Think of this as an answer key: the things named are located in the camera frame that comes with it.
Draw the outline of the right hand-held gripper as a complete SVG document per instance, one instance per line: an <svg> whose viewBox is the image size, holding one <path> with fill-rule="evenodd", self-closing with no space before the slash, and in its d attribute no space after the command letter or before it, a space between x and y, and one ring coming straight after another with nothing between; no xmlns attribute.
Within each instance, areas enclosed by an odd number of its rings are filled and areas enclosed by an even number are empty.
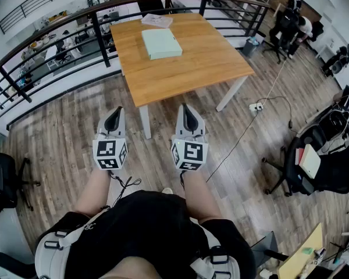
<svg viewBox="0 0 349 279"><path fill-rule="evenodd" d="M176 169L197 171L206 163L208 143L204 134L205 122L200 114L192 106L181 104L170 148Z"/></svg>

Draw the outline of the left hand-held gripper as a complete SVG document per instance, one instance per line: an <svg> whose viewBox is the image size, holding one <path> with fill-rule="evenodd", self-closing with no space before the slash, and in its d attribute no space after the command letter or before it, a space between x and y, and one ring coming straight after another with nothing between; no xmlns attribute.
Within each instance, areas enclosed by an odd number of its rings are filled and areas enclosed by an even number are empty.
<svg viewBox="0 0 349 279"><path fill-rule="evenodd" d="M100 170L120 170L124 165L128 149L125 111L122 106L110 110L99 121L97 134L92 141L93 158Z"/></svg>

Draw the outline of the person's right forearm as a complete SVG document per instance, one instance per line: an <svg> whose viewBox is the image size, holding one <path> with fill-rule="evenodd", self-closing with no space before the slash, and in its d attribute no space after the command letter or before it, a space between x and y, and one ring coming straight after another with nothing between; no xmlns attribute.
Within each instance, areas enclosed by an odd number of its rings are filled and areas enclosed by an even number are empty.
<svg viewBox="0 0 349 279"><path fill-rule="evenodd" d="M199 171L181 173L186 206L190 216L202 224L223 216L211 190Z"/></svg>

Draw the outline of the person's left forearm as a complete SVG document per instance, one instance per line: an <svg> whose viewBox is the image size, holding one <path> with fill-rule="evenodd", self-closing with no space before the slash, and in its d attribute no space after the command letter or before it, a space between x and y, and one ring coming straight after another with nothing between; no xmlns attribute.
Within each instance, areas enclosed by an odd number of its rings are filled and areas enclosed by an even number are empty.
<svg viewBox="0 0 349 279"><path fill-rule="evenodd" d="M111 177L107 170L94 168L74 211L88 217L97 215L107 205L110 183Z"/></svg>

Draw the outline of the wooden table white legs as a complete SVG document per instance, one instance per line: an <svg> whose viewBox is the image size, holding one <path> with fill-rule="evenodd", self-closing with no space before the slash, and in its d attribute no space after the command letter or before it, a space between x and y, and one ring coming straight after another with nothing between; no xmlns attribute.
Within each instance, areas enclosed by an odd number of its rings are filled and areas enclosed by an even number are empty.
<svg viewBox="0 0 349 279"><path fill-rule="evenodd" d="M220 112L253 69L227 39L197 13L171 16L170 30L181 56L151 60L142 31L151 26L132 20L110 27L116 52L135 106L140 111L146 139L151 138L148 105L217 83L233 81L216 110Z"/></svg>

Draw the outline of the black railing wooden handrail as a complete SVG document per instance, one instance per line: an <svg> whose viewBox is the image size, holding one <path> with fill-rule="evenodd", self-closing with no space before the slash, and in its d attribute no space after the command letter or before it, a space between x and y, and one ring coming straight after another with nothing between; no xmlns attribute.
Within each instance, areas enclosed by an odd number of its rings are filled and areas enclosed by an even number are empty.
<svg viewBox="0 0 349 279"><path fill-rule="evenodd" d="M267 3L255 0L112 0L78 11L32 35L0 60L2 79L8 82L9 88L14 89L11 96L0 102L0 122L9 127L33 110L68 92L110 76L123 74L112 33L110 31L109 35L113 41L108 44L105 35L101 33L104 21L97 18L97 13L115 6L131 6L140 2L158 2L160 8L152 9L151 13L168 17L182 13L201 15L236 51L248 37L253 37L257 33L269 9ZM146 14L148 14L146 11L130 12L107 20L107 24L110 28L115 24L141 20ZM90 29L94 35L89 38L89 42L98 43L94 50L32 78L23 87L18 85L18 78L12 78L11 73L4 69L9 60L36 39L82 17L90 17L92 20Z"/></svg>

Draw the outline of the grey trash bin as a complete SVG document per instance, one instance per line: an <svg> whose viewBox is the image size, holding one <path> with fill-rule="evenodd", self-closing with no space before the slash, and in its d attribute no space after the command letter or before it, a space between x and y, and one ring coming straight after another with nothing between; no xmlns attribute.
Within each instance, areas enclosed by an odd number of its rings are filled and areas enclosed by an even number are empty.
<svg viewBox="0 0 349 279"><path fill-rule="evenodd" d="M261 46L264 37L248 37L244 47L242 48L242 54L249 58L254 51Z"/></svg>

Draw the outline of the person's black shirt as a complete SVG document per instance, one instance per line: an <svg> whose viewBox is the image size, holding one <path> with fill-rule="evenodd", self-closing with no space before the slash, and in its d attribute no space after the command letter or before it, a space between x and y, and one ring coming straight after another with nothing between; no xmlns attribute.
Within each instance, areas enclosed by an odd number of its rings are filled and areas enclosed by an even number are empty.
<svg viewBox="0 0 349 279"><path fill-rule="evenodd" d="M100 279L128 257L148 261L161 279L196 279L192 262L214 255L207 233L219 241L221 254L237 263L237 279L255 279L257 274L252 250L232 221L211 219L196 224L185 200L173 194L137 191L95 220L68 212L40 236L37 252L46 242L58 240L56 232L76 229L82 230L76 242L51 251L67 253L64 279Z"/></svg>

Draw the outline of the clear sleeve of papers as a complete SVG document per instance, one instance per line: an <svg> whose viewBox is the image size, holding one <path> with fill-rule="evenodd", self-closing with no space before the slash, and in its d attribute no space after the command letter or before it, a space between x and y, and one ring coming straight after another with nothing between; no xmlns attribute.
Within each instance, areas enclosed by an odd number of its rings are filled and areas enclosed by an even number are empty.
<svg viewBox="0 0 349 279"><path fill-rule="evenodd" d="M148 13L141 19L141 22L144 25L155 26L159 28L169 28L173 23L173 18L164 15Z"/></svg>

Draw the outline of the cream book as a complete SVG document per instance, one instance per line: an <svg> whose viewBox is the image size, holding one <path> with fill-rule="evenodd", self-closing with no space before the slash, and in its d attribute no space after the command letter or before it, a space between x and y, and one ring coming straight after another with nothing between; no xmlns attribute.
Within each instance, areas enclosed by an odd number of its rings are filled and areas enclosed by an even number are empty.
<svg viewBox="0 0 349 279"><path fill-rule="evenodd" d="M310 179L314 179L319 170L320 163L320 156L310 144L306 144L298 164L300 168Z"/></svg>

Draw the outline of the black mesh office chair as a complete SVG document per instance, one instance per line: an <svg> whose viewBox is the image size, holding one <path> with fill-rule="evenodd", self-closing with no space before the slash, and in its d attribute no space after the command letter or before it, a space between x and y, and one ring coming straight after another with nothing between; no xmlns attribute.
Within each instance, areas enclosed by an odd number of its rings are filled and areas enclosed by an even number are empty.
<svg viewBox="0 0 349 279"><path fill-rule="evenodd" d="M349 86L333 97L333 102L309 118L297 137L319 151L336 138L349 137Z"/></svg>

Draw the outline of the person's white harness vest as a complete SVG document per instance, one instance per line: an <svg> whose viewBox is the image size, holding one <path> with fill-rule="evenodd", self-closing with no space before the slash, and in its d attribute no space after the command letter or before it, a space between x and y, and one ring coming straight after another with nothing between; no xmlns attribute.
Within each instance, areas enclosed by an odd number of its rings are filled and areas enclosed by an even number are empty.
<svg viewBox="0 0 349 279"><path fill-rule="evenodd" d="M56 231L45 235L35 252L35 271L39 279L64 279L70 247L77 242L83 231L93 228L95 220L109 211L109 206L74 231ZM227 254L219 240L206 228L200 227L208 241L208 256L197 255L190 267L197 279L241 279L240 268L235 258Z"/></svg>

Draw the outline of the white desk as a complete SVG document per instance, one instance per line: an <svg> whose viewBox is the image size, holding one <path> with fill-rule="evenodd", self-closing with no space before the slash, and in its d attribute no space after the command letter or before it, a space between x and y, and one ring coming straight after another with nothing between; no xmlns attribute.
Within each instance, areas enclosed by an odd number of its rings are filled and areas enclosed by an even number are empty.
<svg viewBox="0 0 349 279"><path fill-rule="evenodd" d="M34 255L13 208L0 210L0 279L37 279Z"/></svg>

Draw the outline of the yellow desk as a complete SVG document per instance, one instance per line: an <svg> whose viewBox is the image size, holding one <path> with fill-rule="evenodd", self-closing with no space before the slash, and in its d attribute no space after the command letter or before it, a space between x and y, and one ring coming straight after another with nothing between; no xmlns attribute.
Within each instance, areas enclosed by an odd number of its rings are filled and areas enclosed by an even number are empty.
<svg viewBox="0 0 349 279"><path fill-rule="evenodd" d="M315 259L315 252L313 252L311 255L305 255L301 252L303 247L311 247L314 249L314 251L323 248L321 223L316 225L305 241L277 269L277 276L279 279L298 279L303 271L305 274L310 274L314 270L316 265L312 263L312 261Z"/></svg>

